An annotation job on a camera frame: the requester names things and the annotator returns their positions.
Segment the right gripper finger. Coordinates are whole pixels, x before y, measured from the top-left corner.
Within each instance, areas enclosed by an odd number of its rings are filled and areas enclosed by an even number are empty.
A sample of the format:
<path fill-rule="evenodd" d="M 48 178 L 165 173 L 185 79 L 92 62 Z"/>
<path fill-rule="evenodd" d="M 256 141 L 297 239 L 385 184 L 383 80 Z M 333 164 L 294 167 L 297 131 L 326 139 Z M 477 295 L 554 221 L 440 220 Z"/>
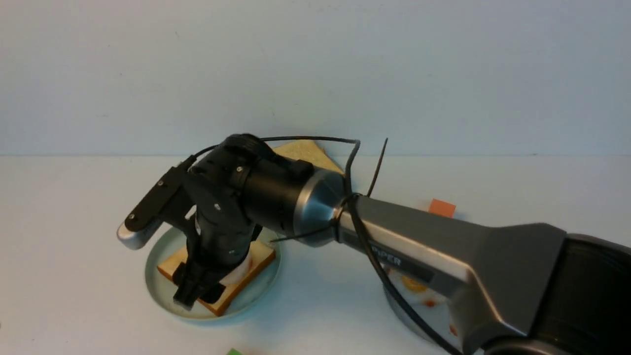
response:
<path fill-rule="evenodd" d="M 227 274 L 203 274 L 197 281 L 198 299 L 207 303 L 216 303 L 227 288 L 221 281 Z"/>

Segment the right gripper own finger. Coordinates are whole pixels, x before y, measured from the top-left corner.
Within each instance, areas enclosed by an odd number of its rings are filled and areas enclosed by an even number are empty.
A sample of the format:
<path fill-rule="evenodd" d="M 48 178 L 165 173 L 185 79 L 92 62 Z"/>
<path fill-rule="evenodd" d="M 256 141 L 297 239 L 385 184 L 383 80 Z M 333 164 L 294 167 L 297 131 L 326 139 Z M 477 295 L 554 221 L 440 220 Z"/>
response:
<path fill-rule="evenodd" d="M 173 302 L 187 312 L 192 310 L 194 303 L 204 292 L 205 271 L 205 268 L 194 262 L 181 262 L 173 273 L 172 281 L 177 286 L 172 297 Z"/>

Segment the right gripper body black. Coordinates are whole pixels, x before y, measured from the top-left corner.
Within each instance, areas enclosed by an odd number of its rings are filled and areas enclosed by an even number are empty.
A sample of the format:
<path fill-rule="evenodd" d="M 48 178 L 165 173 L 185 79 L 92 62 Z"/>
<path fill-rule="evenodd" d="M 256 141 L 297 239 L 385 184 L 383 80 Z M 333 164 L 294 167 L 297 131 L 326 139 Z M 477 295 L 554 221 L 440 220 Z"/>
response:
<path fill-rule="evenodd" d="M 196 207 L 187 277 L 227 276 L 259 230 L 277 225 L 277 154 L 255 135 L 230 135 L 199 157 L 182 184 Z"/>

